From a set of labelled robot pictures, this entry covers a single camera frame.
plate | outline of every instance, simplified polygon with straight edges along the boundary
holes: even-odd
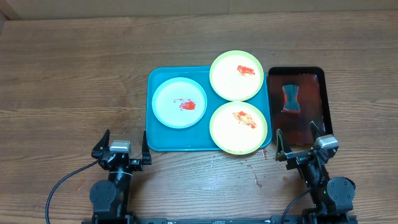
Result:
[[[229,102],[213,113],[210,135],[216,145],[228,153],[249,154],[266,140],[267,121],[255,106]]]
[[[264,71],[251,54],[232,50],[218,56],[210,68],[210,83],[220,97],[229,101],[245,101],[260,90]]]
[[[171,78],[160,84],[152,98],[156,118],[170,128],[187,128],[205,114],[207,97],[204,89],[189,78]]]

wood grain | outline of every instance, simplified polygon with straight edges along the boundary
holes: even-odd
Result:
[[[10,20],[395,10],[396,0],[2,0]]]
[[[253,54],[264,70],[324,69],[340,141],[327,169],[356,182],[351,213],[360,223],[396,223],[397,11],[7,21],[0,36],[0,223],[43,223],[51,188],[92,161],[106,128],[139,154],[153,69],[209,65],[233,49]],[[131,210],[165,218],[281,214],[304,185],[274,154],[274,144],[244,157],[152,151],[153,165],[135,174]],[[93,167],[61,185],[52,223],[90,218],[90,188],[106,177]],[[307,197],[291,212],[310,206]]]

teal tray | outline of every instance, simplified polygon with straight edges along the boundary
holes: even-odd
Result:
[[[212,151],[221,150],[210,136],[210,118],[221,105],[229,102],[213,90],[209,80],[210,66],[162,67],[153,70],[148,77],[146,134],[148,146],[160,152],[168,151]],[[162,124],[152,110],[152,97],[164,81],[175,77],[190,78],[199,83],[207,95],[207,109],[202,119],[193,126],[183,129],[169,128]],[[272,139],[271,116],[268,101],[267,81],[264,77],[259,92],[245,102],[258,108],[267,121],[267,137],[261,148]]]

blue tray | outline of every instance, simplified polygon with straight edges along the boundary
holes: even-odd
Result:
[[[209,151],[221,150],[210,136],[210,118],[221,105],[229,102],[218,96],[210,85],[210,66],[197,67],[162,67],[153,70],[148,77],[146,132],[148,146],[155,151]],[[169,128],[163,125],[152,110],[152,97],[164,81],[175,77],[195,80],[206,91],[207,109],[205,115],[193,126],[183,129]],[[267,81],[260,91],[251,99],[246,100],[258,108],[267,120],[267,137],[261,147],[266,147],[272,139],[271,117],[268,102]]]

sauce smear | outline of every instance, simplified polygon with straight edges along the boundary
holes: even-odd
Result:
[[[196,105],[197,105],[191,99],[184,100],[183,98],[180,98],[180,99],[174,100],[174,103],[176,103],[178,101],[181,102],[181,104],[180,104],[180,109],[181,110],[194,110]]]
[[[239,121],[239,123],[242,122],[243,124],[250,126],[252,129],[257,127],[257,124],[253,121],[250,114],[239,111],[234,112],[233,115]]]
[[[262,184],[259,183],[259,180],[257,179],[257,175],[254,172],[253,172],[253,174],[254,174],[254,179],[256,180],[257,186],[259,186],[259,188],[261,189]]]
[[[239,65],[237,71],[244,77],[255,75],[254,70],[245,66]]]

